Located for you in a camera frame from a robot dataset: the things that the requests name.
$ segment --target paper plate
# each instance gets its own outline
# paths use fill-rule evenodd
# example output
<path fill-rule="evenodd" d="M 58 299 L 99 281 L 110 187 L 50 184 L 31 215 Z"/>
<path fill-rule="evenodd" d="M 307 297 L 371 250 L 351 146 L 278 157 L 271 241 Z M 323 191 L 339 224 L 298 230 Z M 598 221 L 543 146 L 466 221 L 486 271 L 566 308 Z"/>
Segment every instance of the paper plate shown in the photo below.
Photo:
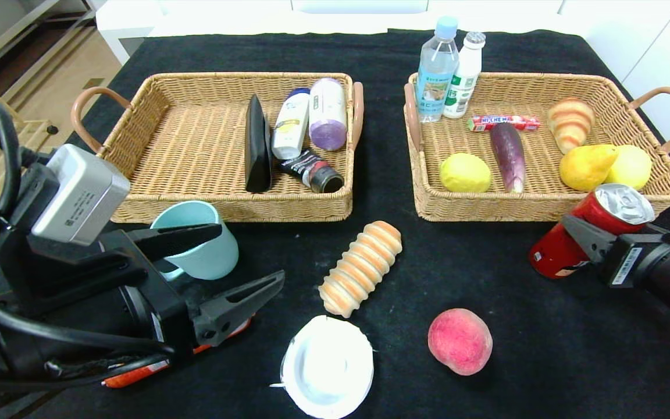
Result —
<path fill-rule="evenodd" d="M 309 416 L 340 419 L 361 405 L 372 387 L 372 345 L 347 321 L 320 315 L 291 339 L 281 384 Z"/>

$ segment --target red soda can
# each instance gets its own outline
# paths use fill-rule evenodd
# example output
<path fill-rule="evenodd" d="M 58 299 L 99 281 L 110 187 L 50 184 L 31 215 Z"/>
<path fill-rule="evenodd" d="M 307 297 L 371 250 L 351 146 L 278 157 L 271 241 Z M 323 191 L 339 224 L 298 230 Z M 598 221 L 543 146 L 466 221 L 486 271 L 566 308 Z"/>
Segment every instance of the red soda can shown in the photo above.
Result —
<path fill-rule="evenodd" d="M 636 233 L 655 218 L 644 196 L 621 183 L 604 183 L 579 202 L 570 215 L 619 236 Z M 589 262 L 583 249 L 557 223 L 529 250 L 529 262 L 550 279 L 565 278 Z"/>

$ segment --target yellow pear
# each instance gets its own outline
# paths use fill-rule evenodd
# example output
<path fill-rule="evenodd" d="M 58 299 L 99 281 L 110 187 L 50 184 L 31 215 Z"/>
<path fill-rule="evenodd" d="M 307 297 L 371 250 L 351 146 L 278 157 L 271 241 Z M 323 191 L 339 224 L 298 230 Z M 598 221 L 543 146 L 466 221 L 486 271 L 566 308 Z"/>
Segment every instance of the yellow pear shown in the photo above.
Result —
<path fill-rule="evenodd" d="M 634 145 L 618 145 L 616 162 L 609 170 L 604 183 L 624 183 L 636 191 L 642 189 L 651 178 L 653 162 L 648 153 Z"/>
<path fill-rule="evenodd" d="M 576 147 L 560 161 L 560 178 L 573 189 L 592 191 L 607 178 L 618 153 L 611 144 Z"/>

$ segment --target peach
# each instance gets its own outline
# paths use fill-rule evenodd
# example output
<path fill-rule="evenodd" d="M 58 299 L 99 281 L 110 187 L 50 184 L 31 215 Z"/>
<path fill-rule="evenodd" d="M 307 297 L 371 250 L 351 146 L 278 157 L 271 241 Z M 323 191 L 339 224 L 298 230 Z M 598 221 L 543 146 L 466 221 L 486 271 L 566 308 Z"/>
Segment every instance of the peach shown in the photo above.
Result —
<path fill-rule="evenodd" d="M 480 371 L 490 358 L 493 337 L 487 324 L 467 308 L 447 310 L 430 324 L 428 349 L 459 375 Z"/>

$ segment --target eggplant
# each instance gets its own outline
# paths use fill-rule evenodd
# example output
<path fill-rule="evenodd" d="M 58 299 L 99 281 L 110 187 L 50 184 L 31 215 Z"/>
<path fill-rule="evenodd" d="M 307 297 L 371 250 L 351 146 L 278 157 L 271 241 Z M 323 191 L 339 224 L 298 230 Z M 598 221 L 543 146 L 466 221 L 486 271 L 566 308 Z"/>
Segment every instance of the eggplant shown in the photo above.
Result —
<path fill-rule="evenodd" d="M 508 122 L 498 124 L 490 130 L 490 144 L 503 177 L 507 193 L 523 193 L 526 180 L 526 160 L 523 156 L 521 137 Z"/>

